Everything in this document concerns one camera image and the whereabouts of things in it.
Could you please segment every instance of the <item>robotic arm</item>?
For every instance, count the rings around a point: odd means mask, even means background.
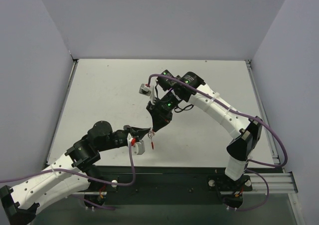
[[[133,150],[133,154],[143,154],[145,147],[142,138],[149,130],[124,126],[124,130],[113,132],[108,122],[97,122],[87,135],[39,175],[14,187],[0,189],[1,202],[10,224],[26,225],[40,211],[68,195],[89,188],[99,189],[100,183],[74,176],[72,172],[101,179],[99,170],[93,165],[100,160],[99,152],[132,145],[130,153]]]
[[[247,167],[247,159],[260,138],[261,124],[229,113],[230,108],[236,109],[220,98],[217,92],[211,90],[204,80],[193,72],[188,72],[183,77],[173,77],[168,70],[165,70],[157,77],[158,85],[167,91],[163,98],[155,97],[154,86],[142,84],[140,88],[141,94],[151,98],[147,110],[152,116],[153,131],[158,131],[172,120],[172,110],[178,107],[181,101],[197,106],[223,126],[233,138],[227,146],[230,158],[225,174],[235,181],[235,184],[242,183],[241,178]],[[215,103],[216,98],[229,109]],[[47,206],[74,192],[97,191],[101,183],[92,179],[102,179],[94,165],[100,160],[100,152],[129,146],[130,156],[132,150],[133,154],[141,155],[145,151],[142,138],[150,130],[150,128],[124,126],[123,130],[113,132],[108,122],[97,122],[87,135],[38,175],[14,187],[4,186],[0,189],[0,199],[10,224],[26,225]],[[74,176],[76,173],[84,177],[86,174],[90,179]],[[133,182],[134,179],[122,186],[129,186]],[[103,199],[90,198],[99,205],[104,203]],[[242,198],[232,196],[225,202],[232,202],[239,207]]]
[[[186,101],[200,108],[223,126],[233,138],[227,146],[230,158],[225,174],[234,181],[240,179],[247,167],[247,159],[260,139],[261,124],[255,120],[229,113],[230,109],[236,109],[223,100],[219,93],[211,90],[204,80],[193,72],[188,72],[183,77],[174,77],[168,70],[165,70],[161,75],[158,75],[157,83],[164,91],[168,91],[162,99],[154,96],[153,86],[142,84],[140,87],[141,94],[151,97],[147,110],[152,116],[154,132],[172,120],[172,110],[181,101]],[[214,103],[217,98],[229,109]]]

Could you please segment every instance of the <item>gray wall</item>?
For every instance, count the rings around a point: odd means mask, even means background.
[[[72,59],[41,0],[0,0],[0,18],[1,180],[41,169]]]
[[[319,1],[286,0],[253,58],[271,126],[289,153],[307,224],[319,220]]]
[[[251,59],[284,0],[42,0],[74,58]]]

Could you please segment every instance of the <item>small red object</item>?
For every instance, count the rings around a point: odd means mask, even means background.
[[[135,138],[134,138],[134,139],[132,139],[132,141],[131,141],[131,145],[133,146],[135,142],[136,142],[136,139],[135,139]]]

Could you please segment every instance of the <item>metal frame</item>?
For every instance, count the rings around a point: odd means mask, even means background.
[[[69,96],[69,92],[70,92],[70,89],[71,89],[71,85],[72,85],[72,82],[73,82],[73,78],[74,78],[74,75],[75,75],[75,71],[76,71],[77,65],[78,65],[78,60],[73,62],[73,66],[72,66],[72,70],[71,70],[71,73],[70,73],[68,85],[67,85],[67,88],[66,88],[66,93],[65,93],[65,96],[64,96],[62,108],[60,110],[58,121],[57,121],[57,123],[55,125],[54,134],[53,134],[53,137],[52,137],[52,140],[51,140],[50,148],[49,148],[48,154],[47,154],[47,156],[45,158],[46,159],[45,163],[43,165],[44,167],[47,164],[47,162],[49,161],[49,157],[50,157],[50,154],[51,154],[51,151],[52,151],[52,148],[53,148],[53,143],[54,143],[56,134],[58,132],[58,127],[59,127],[59,124],[61,122],[61,118],[62,118],[62,114],[63,114],[63,111],[64,111],[64,107],[65,107],[66,101],[67,101],[68,96]]]
[[[251,79],[251,83],[255,92],[255,96],[257,99],[257,104],[259,107],[259,111],[261,113],[261,117],[262,119],[268,123],[268,119],[262,104],[262,100],[260,98],[260,95],[258,93],[257,87],[256,87],[256,83],[255,83],[255,79],[252,73],[252,68],[251,68],[251,64],[250,64],[250,60],[246,60],[246,65],[247,65],[247,70]],[[63,109],[64,106],[66,104],[67,101],[67,97],[69,94],[69,90],[70,87],[72,85],[72,81],[74,78],[74,74],[76,71],[76,67],[77,67],[77,61],[74,62],[73,65],[73,69],[69,78],[69,83],[68,83],[68,87],[67,87],[67,92],[66,92],[66,96],[63,102],[63,106],[59,115],[59,119],[56,125],[56,129],[54,132],[54,136],[51,142],[51,146],[50,146],[50,150],[48,152],[48,156],[47,159],[49,158],[51,149],[52,149],[52,145],[57,133],[57,128],[58,125],[60,123],[61,117],[62,117],[62,113],[63,113]],[[275,164],[279,164],[279,158],[278,158],[278,153],[277,153],[277,149],[275,146],[275,142],[274,142],[274,138],[273,136],[266,131],[266,135],[267,135],[267,139],[270,145],[270,150],[273,156],[273,160]],[[99,167],[102,171],[105,169],[109,169],[111,167]],[[179,169],[187,169],[189,174],[193,174],[193,172],[195,172],[195,170],[197,170],[197,172],[199,172],[199,174],[203,174],[203,173],[207,173],[207,170],[209,170],[209,173],[212,174],[212,171],[215,171],[215,173],[219,173],[219,170],[222,168],[154,168],[154,167],[144,167],[144,169],[146,170],[146,172],[144,173],[149,174],[149,175],[162,175],[164,174],[163,172],[159,172],[159,169],[161,170],[165,170],[165,174],[166,173],[175,173],[177,176],[180,174],[184,174],[184,173],[180,173],[178,172]],[[253,169],[256,172],[261,173],[261,175],[266,179],[266,181],[269,184],[270,187],[270,193],[276,193],[276,194],[288,194],[290,202],[291,202],[291,206],[292,206],[292,210],[293,213],[295,215],[295,219],[298,225],[304,225],[305,221],[304,218],[302,216],[302,212],[301,212],[301,206],[298,200],[298,196],[297,196],[297,187],[296,187],[296,183],[294,181],[293,175],[291,173],[285,173],[284,170],[281,169]],[[106,178],[108,178],[110,176],[110,174],[108,172],[104,172],[104,175]],[[251,178],[251,182],[252,182],[252,186],[253,186],[253,190],[250,192],[244,192],[246,194],[261,194],[261,193],[265,193],[266,192],[266,186],[265,183],[256,175],[254,174],[249,174],[250,178]],[[87,194],[87,192],[79,192],[77,194]]]

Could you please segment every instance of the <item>white backdrop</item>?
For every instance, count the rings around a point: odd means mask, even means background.
[[[74,58],[251,59],[284,0],[42,0]]]
[[[286,171],[294,173],[308,225],[319,221],[318,7],[318,0],[286,0],[252,64],[270,125],[286,145]]]

